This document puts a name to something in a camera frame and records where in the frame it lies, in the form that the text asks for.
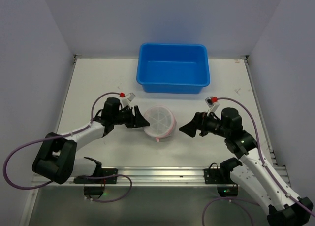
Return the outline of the white mesh laundry bag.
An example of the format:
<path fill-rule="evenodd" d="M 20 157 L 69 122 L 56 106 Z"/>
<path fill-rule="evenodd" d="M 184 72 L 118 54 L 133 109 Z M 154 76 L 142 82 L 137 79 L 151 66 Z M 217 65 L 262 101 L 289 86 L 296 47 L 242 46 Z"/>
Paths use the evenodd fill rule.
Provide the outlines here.
<path fill-rule="evenodd" d="M 149 126 L 143 127 L 146 135 L 156 142 L 169 138 L 175 131 L 177 121 L 171 110 L 162 105 L 156 105 L 148 109 L 144 118 L 149 122 Z"/>

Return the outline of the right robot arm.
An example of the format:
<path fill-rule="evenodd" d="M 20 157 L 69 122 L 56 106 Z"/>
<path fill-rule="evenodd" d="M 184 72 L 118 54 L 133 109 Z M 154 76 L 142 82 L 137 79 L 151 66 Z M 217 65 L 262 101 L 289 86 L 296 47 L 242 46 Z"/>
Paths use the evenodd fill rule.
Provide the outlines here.
<path fill-rule="evenodd" d="M 220 118 L 212 112 L 197 112 L 179 130 L 190 137 L 200 131 L 200 136 L 211 133 L 224 138 L 235 157 L 220 164 L 221 173 L 252 197 L 266 213 L 269 225 L 302 226 L 309 221 L 313 203 L 296 193 L 267 161 L 257 141 L 243 129 L 237 109 L 223 109 Z"/>

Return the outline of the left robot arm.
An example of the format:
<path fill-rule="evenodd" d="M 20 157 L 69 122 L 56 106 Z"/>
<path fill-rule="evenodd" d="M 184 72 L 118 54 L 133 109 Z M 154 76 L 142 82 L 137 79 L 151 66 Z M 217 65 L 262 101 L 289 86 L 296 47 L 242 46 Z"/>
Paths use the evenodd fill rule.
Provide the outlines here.
<path fill-rule="evenodd" d="M 116 125 L 142 128 L 150 124 L 138 106 L 123 105 L 118 98 L 109 97 L 85 127 L 69 134 L 46 135 L 32 164 L 33 172 L 58 184 L 70 177 L 99 180 L 104 176 L 101 162 L 89 157 L 77 158 L 76 152 L 108 135 Z"/>

